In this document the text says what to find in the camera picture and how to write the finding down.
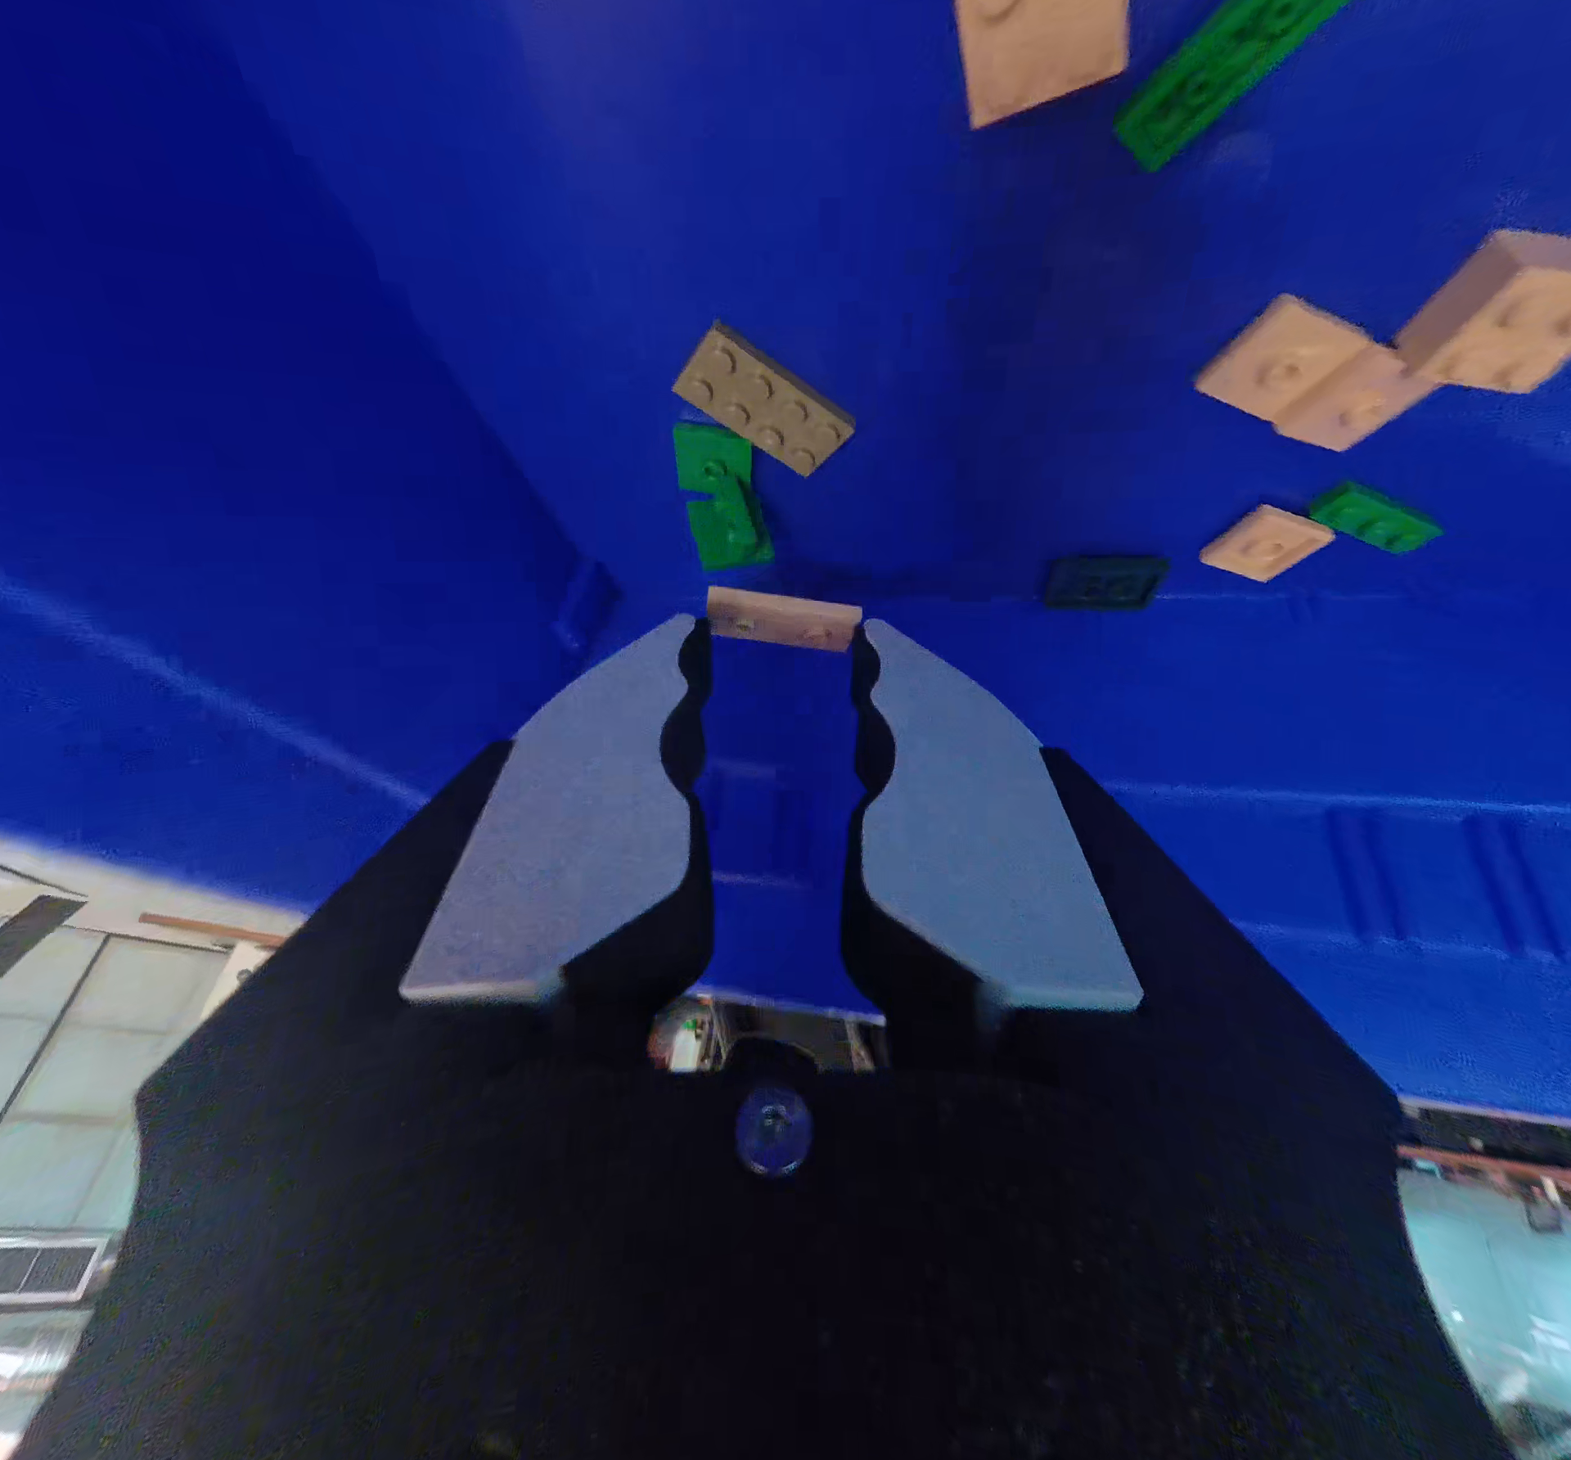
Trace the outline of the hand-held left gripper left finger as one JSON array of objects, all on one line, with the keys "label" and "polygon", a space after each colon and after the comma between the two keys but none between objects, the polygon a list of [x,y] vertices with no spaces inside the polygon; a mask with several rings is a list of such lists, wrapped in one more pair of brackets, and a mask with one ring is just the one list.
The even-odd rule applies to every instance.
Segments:
[{"label": "hand-held left gripper left finger", "polygon": [[715,948],[697,798],[712,692],[705,620],[678,613],[582,673],[517,732],[411,961],[409,1003],[651,996]]}]

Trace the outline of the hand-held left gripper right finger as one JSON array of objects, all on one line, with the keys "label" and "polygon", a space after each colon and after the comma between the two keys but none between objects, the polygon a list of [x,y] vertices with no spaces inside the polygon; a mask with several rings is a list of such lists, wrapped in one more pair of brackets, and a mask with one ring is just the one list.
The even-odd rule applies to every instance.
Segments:
[{"label": "hand-held left gripper right finger", "polygon": [[853,647],[860,884],[1004,1010],[1129,1015],[1127,949],[1035,732],[887,620]]}]

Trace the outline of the tan two-stud plate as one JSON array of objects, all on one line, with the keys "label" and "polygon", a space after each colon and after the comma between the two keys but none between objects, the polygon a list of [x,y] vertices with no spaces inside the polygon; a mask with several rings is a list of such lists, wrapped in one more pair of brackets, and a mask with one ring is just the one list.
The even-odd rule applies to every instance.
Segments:
[{"label": "tan two-stud plate", "polygon": [[717,638],[846,653],[863,623],[863,610],[735,586],[710,586],[705,618]]}]

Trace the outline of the blue plastic bin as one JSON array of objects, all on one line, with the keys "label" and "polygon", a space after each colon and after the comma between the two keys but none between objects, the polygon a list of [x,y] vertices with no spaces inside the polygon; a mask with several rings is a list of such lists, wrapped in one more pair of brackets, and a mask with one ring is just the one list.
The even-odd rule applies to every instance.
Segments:
[{"label": "blue plastic bin", "polygon": [[[952,0],[4,0],[4,830],[311,909],[702,574],[713,320],[851,414],[766,586],[1011,704],[1401,1094],[1568,1118],[1568,374],[1346,455],[1194,376],[1568,233],[1568,0],[1356,0],[1156,174]],[[1356,482],[1443,536],[1201,551]],[[1171,562],[1048,610],[1068,556]]]}]

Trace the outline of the dark green plate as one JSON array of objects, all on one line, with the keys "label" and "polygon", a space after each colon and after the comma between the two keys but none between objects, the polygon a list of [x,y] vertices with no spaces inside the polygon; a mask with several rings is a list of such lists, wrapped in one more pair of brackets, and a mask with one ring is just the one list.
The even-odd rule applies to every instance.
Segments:
[{"label": "dark green plate", "polygon": [[1048,569],[1041,603],[1073,611],[1147,610],[1169,569],[1171,562],[1159,556],[1062,557]]}]

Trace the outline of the small green plate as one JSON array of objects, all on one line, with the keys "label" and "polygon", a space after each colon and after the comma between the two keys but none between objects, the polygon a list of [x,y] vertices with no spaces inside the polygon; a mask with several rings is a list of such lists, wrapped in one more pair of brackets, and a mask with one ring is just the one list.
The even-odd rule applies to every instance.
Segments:
[{"label": "small green plate", "polygon": [[680,421],[673,425],[678,490],[718,495],[727,483],[754,488],[755,448],[737,433],[717,425]]},{"label": "small green plate", "polygon": [[1316,497],[1307,517],[1393,556],[1413,554],[1443,536],[1432,517],[1356,482],[1342,482]]},{"label": "small green plate", "polygon": [[776,562],[772,536],[752,487],[735,477],[686,502],[686,519],[703,573],[764,568]]}]

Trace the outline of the small tan plate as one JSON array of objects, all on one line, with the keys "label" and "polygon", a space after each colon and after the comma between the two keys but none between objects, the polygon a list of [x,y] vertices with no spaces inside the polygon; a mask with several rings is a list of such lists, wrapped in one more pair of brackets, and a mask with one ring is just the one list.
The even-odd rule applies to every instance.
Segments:
[{"label": "small tan plate", "polygon": [[1201,551],[1208,568],[1267,584],[1337,541],[1337,532],[1307,517],[1260,505]]}]

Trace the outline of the tan eight-stud plate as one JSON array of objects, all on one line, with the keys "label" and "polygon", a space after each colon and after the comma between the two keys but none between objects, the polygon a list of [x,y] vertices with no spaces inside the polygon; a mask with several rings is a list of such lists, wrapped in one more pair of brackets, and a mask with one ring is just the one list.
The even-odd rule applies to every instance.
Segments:
[{"label": "tan eight-stud plate", "polygon": [[673,391],[799,477],[819,472],[856,431],[851,414],[722,322],[705,332]]}]

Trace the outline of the tan flat plate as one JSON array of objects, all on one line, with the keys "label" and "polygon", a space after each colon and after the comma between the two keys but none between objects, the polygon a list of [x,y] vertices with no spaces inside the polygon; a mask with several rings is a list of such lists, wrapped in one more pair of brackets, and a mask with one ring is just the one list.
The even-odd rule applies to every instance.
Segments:
[{"label": "tan flat plate", "polygon": [[1280,295],[1194,388],[1287,440],[1346,451],[1443,384],[1344,320]]}]

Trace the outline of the tan thick brick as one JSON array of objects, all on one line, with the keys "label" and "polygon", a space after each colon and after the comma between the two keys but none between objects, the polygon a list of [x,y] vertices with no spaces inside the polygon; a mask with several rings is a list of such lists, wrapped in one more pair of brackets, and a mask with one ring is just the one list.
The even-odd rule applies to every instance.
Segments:
[{"label": "tan thick brick", "polygon": [[1529,394],[1570,356],[1570,240],[1497,231],[1395,335],[1405,366],[1445,386]]}]

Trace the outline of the long green plate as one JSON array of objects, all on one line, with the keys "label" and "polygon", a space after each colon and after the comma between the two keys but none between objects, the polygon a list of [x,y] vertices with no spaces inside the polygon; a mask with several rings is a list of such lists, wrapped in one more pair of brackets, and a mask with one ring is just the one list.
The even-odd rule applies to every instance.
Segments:
[{"label": "long green plate", "polygon": [[1117,115],[1114,134],[1157,172],[1353,0],[1226,0]]}]

